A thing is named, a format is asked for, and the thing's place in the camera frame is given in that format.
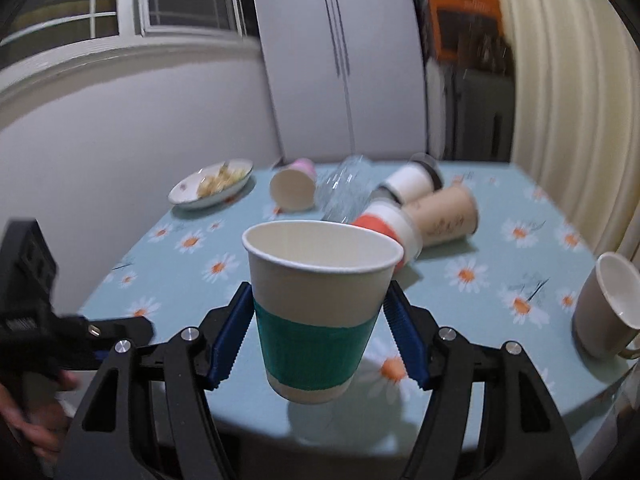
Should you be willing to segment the person's left hand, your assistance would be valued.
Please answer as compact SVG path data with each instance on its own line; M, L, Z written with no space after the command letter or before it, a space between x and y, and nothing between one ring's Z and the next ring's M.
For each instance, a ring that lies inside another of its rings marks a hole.
M30 400L24 410L6 386L1 386L1 417L26 438L34 453L45 463L55 465L58 462L70 426L70 416L56 395L60 391L77 390L79 386L79 378L68 370L61 370L56 379L29 374Z

